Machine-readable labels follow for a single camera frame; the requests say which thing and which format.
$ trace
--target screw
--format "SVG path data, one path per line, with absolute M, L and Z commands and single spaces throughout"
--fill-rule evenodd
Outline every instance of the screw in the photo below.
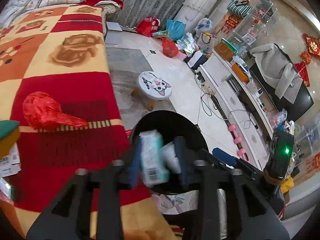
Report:
M 113 166 L 122 166 L 124 165 L 123 160 L 114 160 L 112 161 Z
M 86 175 L 86 174 L 88 173 L 88 170 L 87 170 L 87 169 L 83 169 L 83 168 L 79 168 L 79 169 L 76 170 L 75 173 L 76 173 L 77 175 L 83 176 L 83 175 Z
M 204 160 L 195 160 L 195 166 L 207 166 Z
M 233 169 L 231 171 L 232 175 L 234 176 L 238 176 L 238 175 L 242 175 L 243 174 L 243 171 L 241 169 Z

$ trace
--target blue handle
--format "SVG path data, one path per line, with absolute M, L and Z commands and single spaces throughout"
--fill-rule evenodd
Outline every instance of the blue handle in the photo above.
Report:
M 236 160 L 231 155 L 227 154 L 219 148 L 214 148 L 212 150 L 212 155 L 229 166 L 237 165 Z

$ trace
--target rose pattern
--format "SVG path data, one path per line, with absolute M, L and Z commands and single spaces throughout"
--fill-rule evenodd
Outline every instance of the rose pattern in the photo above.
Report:
M 81 66 L 95 57 L 97 44 L 104 44 L 99 36 L 92 34 L 77 34 L 65 38 L 63 43 L 49 55 L 49 61 L 55 65 L 66 67 Z

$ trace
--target wooden stool leg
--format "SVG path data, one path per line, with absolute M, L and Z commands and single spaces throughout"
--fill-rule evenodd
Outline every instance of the wooden stool leg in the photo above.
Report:
M 149 99 L 148 104 L 145 106 L 145 108 L 151 112 L 153 108 L 155 107 L 156 102 L 153 99 Z
M 141 94 L 141 90 L 139 88 L 135 88 L 132 93 L 131 93 L 131 96 L 132 97 L 136 97 L 136 96 L 139 96 Z

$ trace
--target cardboard box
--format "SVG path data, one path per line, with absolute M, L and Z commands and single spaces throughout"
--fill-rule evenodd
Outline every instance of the cardboard box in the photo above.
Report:
M 119 44 L 122 41 L 122 29 L 119 23 L 106 22 L 107 34 L 105 44 Z
M 9 151 L 9 155 L 0 159 L 0 178 L 17 174 L 21 171 L 20 157 L 17 143 Z

